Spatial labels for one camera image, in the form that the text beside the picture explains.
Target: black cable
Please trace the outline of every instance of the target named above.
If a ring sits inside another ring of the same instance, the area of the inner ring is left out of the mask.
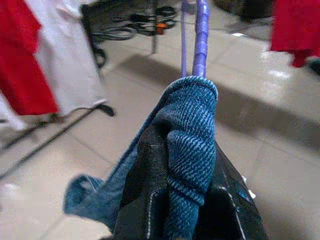
[[[107,54],[103,49],[98,48],[98,47],[95,47],[92,50],[93,50],[95,62],[98,65],[98,68],[100,69],[107,62],[107,59],[108,59]]]
[[[145,36],[153,36],[155,34],[154,24],[151,22],[134,22],[128,25],[129,28],[134,28],[138,34]]]
[[[318,75],[320,75],[320,59],[316,59],[314,60],[311,64],[310,64],[310,68]]]
[[[178,12],[172,6],[162,6],[156,9],[155,14],[159,17],[174,19]]]
[[[166,24],[165,29],[172,29],[176,25],[176,21],[173,19],[166,19],[160,22],[161,24]]]
[[[101,32],[93,32],[92,36],[95,38],[95,42],[103,42],[104,40],[123,41],[132,39],[137,34],[137,30],[132,27],[120,26],[120,27],[108,27]]]

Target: hanging clothes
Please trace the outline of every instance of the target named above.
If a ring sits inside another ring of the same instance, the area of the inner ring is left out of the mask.
[[[33,56],[41,25],[23,0],[0,1],[0,89],[19,115],[56,113],[54,97]]]
[[[61,116],[106,101],[81,23],[78,0],[26,0],[42,25],[36,59]]]
[[[271,50],[294,55],[292,65],[320,57],[320,0],[277,0]]]

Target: red fabric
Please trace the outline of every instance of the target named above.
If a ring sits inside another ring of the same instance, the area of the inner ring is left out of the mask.
[[[0,89],[19,115],[58,111],[33,55],[40,27],[23,0],[0,0]]]
[[[320,0],[276,1],[271,50],[293,54],[295,67],[320,57]]]

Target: tile grout line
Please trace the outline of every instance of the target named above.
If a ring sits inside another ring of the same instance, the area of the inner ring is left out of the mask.
[[[288,154],[288,155],[290,155],[290,156],[292,156],[292,157],[295,157],[295,158],[297,158],[297,159],[300,159],[300,160],[302,160],[302,161],[305,161],[305,162],[307,162],[308,164],[311,164],[311,165],[313,165],[313,166],[315,166],[315,167],[317,167],[317,168],[320,168],[320,164],[315,163],[315,162],[312,161],[312,160],[308,160],[308,159],[306,159],[306,158],[303,158],[303,157],[300,157],[300,156],[298,156],[298,155],[296,155],[296,154],[293,154],[293,153],[291,153],[291,152],[288,152],[287,150],[285,150],[285,149],[283,149],[283,148],[280,148],[280,147],[278,147],[278,146],[276,146],[276,145],[274,145],[274,144],[272,144],[271,142],[268,142],[268,141],[266,141],[266,140],[265,140],[265,143],[266,143],[267,145],[269,145],[269,146],[277,149],[277,150],[280,150],[280,151],[282,151],[282,152],[285,152],[286,154]]]
[[[239,69],[237,69],[237,68],[235,68],[235,67],[233,67],[233,66],[228,66],[228,65],[226,65],[226,64],[224,64],[224,63],[221,63],[221,62],[215,62],[214,64],[220,65],[220,66],[222,66],[222,67],[224,67],[224,68],[226,68],[226,69],[233,70],[233,71],[238,72],[238,73],[240,73],[240,74],[244,74],[244,75],[246,75],[246,76],[248,76],[248,77],[266,80],[266,77],[265,77],[265,76],[259,76],[259,75],[256,75],[256,74],[254,74],[254,73],[251,73],[251,72],[242,71],[242,70],[239,70]]]
[[[259,168],[259,166],[260,166],[260,163],[261,163],[261,161],[259,161],[259,156],[261,155],[261,152],[262,152],[262,149],[263,149],[263,147],[264,147],[264,144],[266,143],[266,139],[264,139],[263,141],[261,141],[262,142],[262,144],[261,144],[261,146],[260,146],[260,148],[259,148],[259,151],[258,151],[258,154],[257,154],[257,156],[256,156],[256,158],[255,158],[255,160],[254,160],[254,162],[253,162],[253,164],[252,164],[252,169],[251,169],[251,171],[250,171],[250,173],[249,173],[249,176],[247,176],[247,183],[249,183],[250,182],[250,179],[252,179],[253,177],[254,177],[254,175],[255,175],[255,172],[257,172],[257,170],[258,170],[258,168]]]
[[[11,166],[5,173],[2,173],[0,175],[0,180],[2,178],[5,178],[7,175],[10,175],[14,171],[16,171],[21,165],[23,165],[26,161],[28,161],[32,156],[36,155],[38,152],[42,151],[44,148],[48,147],[50,144],[55,142],[59,137],[64,135],[70,128],[72,128],[74,125],[79,123],[81,120],[83,120],[85,117],[90,115],[95,110],[97,109],[92,108],[88,110],[88,112],[82,114],[80,117],[78,117],[76,120],[74,120],[72,123],[68,124],[65,127],[55,126],[59,131],[57,131],[54,135],[50,136],[45,142],[35,147],[32,151],[28,152],[24,157],[18,160],[17,163]]]
[[[209,64],[217,64],[217,61],[230,49],[231,46],[233,46],[239,39],[235,38],[233,39],[227,46],[226,48],[219,53],[212,61],[208,62]]]
[[[130,82],[133,82],[133,83],[135,83],[135,84],[138,84],[138,85],[140,85],[141,87],[144,87],[144,88],[146,88],[146,89],[148,89],[148,90],[150,90],[150,91],[152,91],[152,92],[154,92],[154,93],[157,93],[157,94],[162,94],[162,93],[164,92],[164,89],[166,89],[166,88],[164,88],[162,91],[156,91],[156,90],[154,90],[152,87],[148,86],[147,84],[144,84],[144,83],[141,83],[141,82],[139,82],[139,81],[136,81],[136,80],[134,80],[134,79],[131,78],[131,77],[124,76],[124,75],[120,74],[118,71],[110,70],[110,72],[113,73],[113,74],[116,74],[116,75],[120,76],[121,78],[123,78],[123,79],[125,79],[125,80],[127,80],[127,81],[130,81]]]
[[[82,141],[81,139],[79,139],[77,136],[73,135],[70,131],[66,132],[67,134],[69,134],[73,139],[75,139],[77,142],[79,142],[80,144],[82,144],[84,147],[86,147],[87,149],[89,149],[91,152],[93,152],[94,154],[96,154],[99,158],[101,158],[102,160],[104,160],[106,163],[110,164],[111,167],[114,166],[115,164],[109,160],[108,158],[102,156],[100,153],[98,153],[93,147],[91,147],[89,144],[87,144],[86,142]]]

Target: purple rod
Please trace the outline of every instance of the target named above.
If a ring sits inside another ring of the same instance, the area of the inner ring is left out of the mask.
[[[193,76],[206,76],[210,9],[207,0],[197,0]]]
[[[182,77],[187,76],[187,50],[186,50],[186,30],[185,30],[185,11],[186,11],[186,0],[181,2],[181,68]]]

